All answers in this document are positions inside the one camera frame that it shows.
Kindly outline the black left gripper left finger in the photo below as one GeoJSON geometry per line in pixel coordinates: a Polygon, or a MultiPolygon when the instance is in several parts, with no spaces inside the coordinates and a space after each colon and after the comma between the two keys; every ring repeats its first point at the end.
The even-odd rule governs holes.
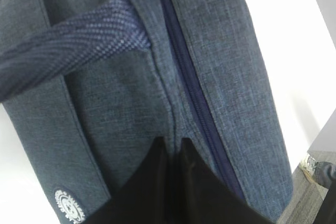
{"type": "Polygon", "coordinates": [[[164,139],[154,139],[149,152],[130,179],[85,223],[166,223],[167,159],[164,139]]]}

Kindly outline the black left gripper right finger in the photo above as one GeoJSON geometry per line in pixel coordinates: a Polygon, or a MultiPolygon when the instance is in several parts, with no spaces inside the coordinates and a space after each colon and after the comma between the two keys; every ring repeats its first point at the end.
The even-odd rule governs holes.
{"type": "Polygon", "coordinates": [[[271,223],[216,177],[189,138],[182,139],[177,167],[179,223],[271,223]]]}

